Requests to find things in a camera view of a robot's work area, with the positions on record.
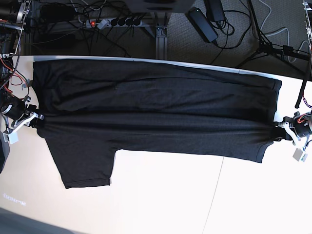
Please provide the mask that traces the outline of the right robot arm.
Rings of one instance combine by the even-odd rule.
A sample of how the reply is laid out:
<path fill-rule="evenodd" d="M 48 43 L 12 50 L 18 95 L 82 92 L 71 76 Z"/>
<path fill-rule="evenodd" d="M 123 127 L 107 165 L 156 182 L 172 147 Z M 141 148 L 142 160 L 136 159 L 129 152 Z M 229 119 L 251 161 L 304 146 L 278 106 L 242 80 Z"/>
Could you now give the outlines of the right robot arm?
<path fill-rule="evenodd" d="M 17 71 L 21 56 L 21 36 L 30 11 L 30 0 L 2 0 L 0 2 L 0 116 L 4 120 L 5 137 L 12 137 L 22 126 L 32 127 L 44 116 L 30 105 L 30 82 Z M 17 97 L 9 89 L 12 78 L 26 85 L 24 97 Z"/>

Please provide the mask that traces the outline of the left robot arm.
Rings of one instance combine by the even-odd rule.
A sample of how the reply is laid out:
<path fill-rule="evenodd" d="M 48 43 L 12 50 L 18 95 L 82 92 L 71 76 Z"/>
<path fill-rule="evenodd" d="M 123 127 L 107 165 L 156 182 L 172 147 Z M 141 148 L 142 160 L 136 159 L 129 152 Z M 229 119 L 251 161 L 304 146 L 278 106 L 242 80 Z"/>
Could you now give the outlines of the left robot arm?
<path fill-rule="evenodd" d="M 287 61 L 291 64 L 299 59 L 308 61 L 307 75 L 301 83 L 295 108 L 298 109 L 300 103 L 304 103 L 305 106 L 311 110 L 312 104 L 307 101 L 304 93 L 308 80 L 312 77 L 312 2 L 310 0 L 303 0 L 302 5 L 305 17 L 304 24 L 306 39 L 300 43 L 300 46 L 297 49 L 292 49 L 289 41 L 287 41 L 287 44 L 282 46 L 282 55 L 287 58 L 292 57 L 292 60 L 287 59 Z M 304 147 L 307 147 L 311 143 L 309 137 L 312 136 L 312 112 L 308 111 L 304 114 L 296 112 L 293 117 L 285 117 L 279 127 L 283 128 L 287 132 L 287 134 L 292 138 L 293 144 L 296 146 L 298 146 L 299 141 L 305 137 L 307 141 L 304 144 Z"/>

